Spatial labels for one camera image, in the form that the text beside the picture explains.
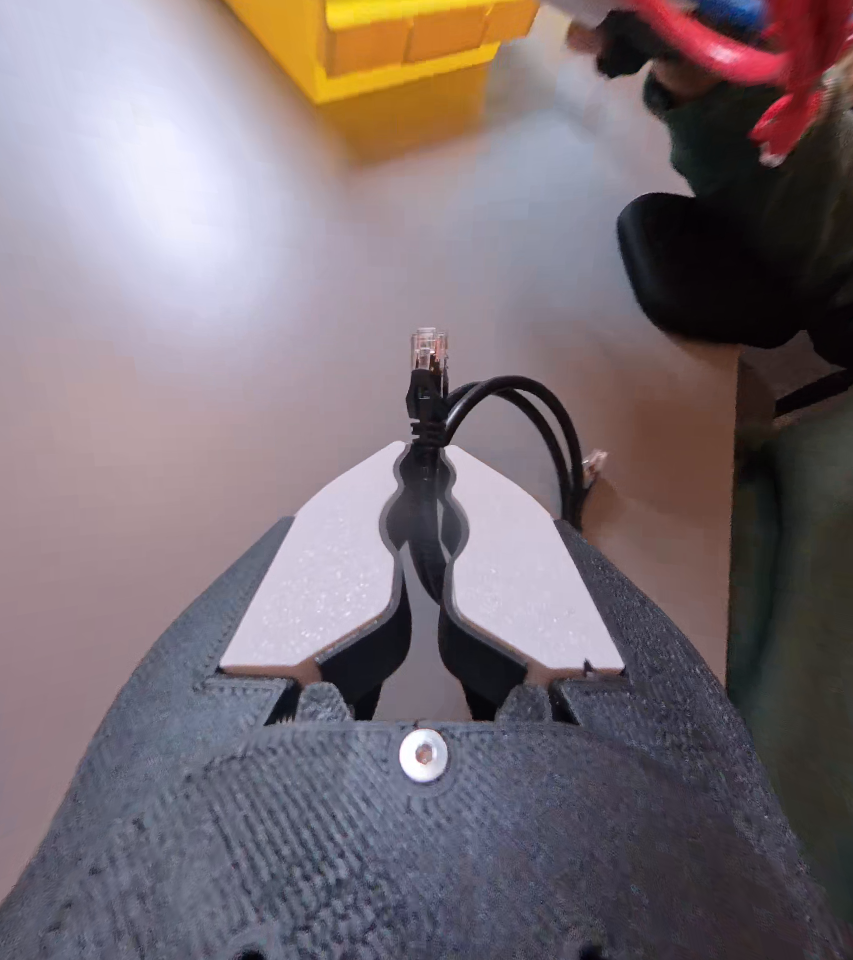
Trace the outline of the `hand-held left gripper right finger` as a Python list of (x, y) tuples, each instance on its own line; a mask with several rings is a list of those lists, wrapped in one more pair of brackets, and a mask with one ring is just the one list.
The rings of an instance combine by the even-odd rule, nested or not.
[(492, 719), (517, 687), (621, 685), (625, 660), (563, 533), (569, 528), (464, 449), (446, 469), (438, 648), (475, 719)]

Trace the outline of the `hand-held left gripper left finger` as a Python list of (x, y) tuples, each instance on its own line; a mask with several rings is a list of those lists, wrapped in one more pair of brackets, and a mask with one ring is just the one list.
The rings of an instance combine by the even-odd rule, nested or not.
[(220, 657), (220, 673), (301, 689), (325, 682), (356, 719), (374, 718), (411, 646), (404, 563), (386, 524), (408, 448), (389, 443), (297, 511)]

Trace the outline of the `person's right hand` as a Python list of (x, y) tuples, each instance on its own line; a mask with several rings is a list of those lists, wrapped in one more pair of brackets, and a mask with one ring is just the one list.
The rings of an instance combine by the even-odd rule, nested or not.
[[(598, 57), (607, 45), (600, 30), (573, 21), (565, 35), (566, 46), (573, 52)], [(650, 74), (678, 103), (696, 100), (705, 95), (719, 78), (684, 56), (655, 58)]]

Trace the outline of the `yellow plastic bin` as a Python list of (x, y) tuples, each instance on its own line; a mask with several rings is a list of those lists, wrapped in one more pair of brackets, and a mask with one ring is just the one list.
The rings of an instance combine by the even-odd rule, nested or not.
[(227, 1), (315, 105), (489, 64), (536, 1)]

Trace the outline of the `black office chair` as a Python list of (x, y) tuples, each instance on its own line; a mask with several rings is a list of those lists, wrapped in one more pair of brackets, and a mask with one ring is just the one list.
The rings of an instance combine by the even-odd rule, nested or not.
[(775, 350), (821, 319), (708, 205), (649, 193), (616, 218), (620, 258), (658, 330), (701, 343)]

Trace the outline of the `person's green clothed body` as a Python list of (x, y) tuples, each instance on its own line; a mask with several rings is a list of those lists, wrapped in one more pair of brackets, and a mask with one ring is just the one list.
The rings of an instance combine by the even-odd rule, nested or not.
[(853, 927), (853, 387), (736, 428), (727, 687), (803, 856)]

